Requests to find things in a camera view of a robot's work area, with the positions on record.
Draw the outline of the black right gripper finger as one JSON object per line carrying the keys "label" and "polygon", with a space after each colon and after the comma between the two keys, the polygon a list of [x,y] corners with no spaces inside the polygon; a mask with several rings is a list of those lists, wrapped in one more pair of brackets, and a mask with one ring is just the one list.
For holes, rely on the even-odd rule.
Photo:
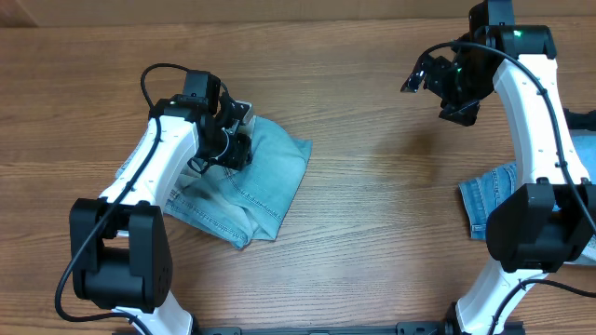
{"label": "black right gripper finger", "polygon": [[476,123],[480,110],[480,102],[478,100],[471,100],[463,104],[451,104],[443,100],[440,107],[442,110],[439,118],[463,127],[470,127]]}
{"label": "black right gripper finger", "polygon": [[430,56],[421,56],[413,67],[411,74],[407,77],[400,91],[416,93],[427,76],[427,70],[431,66]]}

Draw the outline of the light blue denim shorts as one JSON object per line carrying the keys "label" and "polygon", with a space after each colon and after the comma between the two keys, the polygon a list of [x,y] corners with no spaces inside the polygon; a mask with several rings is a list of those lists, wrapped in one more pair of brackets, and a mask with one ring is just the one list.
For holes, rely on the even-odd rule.
{"label": "light blue denim shorts", "polygon": [[302,182],[312,143],[291,137],[260,116],[243,129],[251,136],[251,163],[240,171],[212,166],[198,174],[185,163],[198,146],[196,125],[175,116],[151,120],[102,197],[115,201],[148,158],[149,165],[124,204],[145,200],[160,205],[164,213],[235,248],[244,248],[253,239],[273,240]]}

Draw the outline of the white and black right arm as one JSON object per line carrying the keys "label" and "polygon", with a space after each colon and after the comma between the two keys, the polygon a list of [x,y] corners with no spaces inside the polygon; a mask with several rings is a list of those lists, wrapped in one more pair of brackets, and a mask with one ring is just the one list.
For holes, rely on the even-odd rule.
{"label": "white and black right arm", "polygon": [[481,100],[496,93],[507,113],[516,188],[488,218],[489,261],[469,292],[435,322],[400,322],[399,334],[521,334],[509,315],[534,286],[576,260],[595,232],[595,186],[572,142],[557,87],[549,27],[519,25],[509,1],[485,0],[469,30],[430,47],[403,84],[440,97],[442,119],[468,127]]}

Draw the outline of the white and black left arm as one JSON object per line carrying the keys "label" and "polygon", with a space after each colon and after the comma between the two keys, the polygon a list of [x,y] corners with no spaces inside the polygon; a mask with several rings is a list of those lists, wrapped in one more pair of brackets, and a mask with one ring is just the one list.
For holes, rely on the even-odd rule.
{"label": "white and black left arm", "polygon": [[[69,322],[126,319],[140,334],[198,334],[196,318],[171,291],[172,257],[163,219],[175,181],[194,161],[241,170],[251,161],[250,103],[235,100],[220,78],[187,70],[183,91],[147,102],[148,124],[122,174],[96,198],[70,211],[72,258],[56,288],[57,314]],[[73,316],[61,304],[68,281],[99,315]]]}

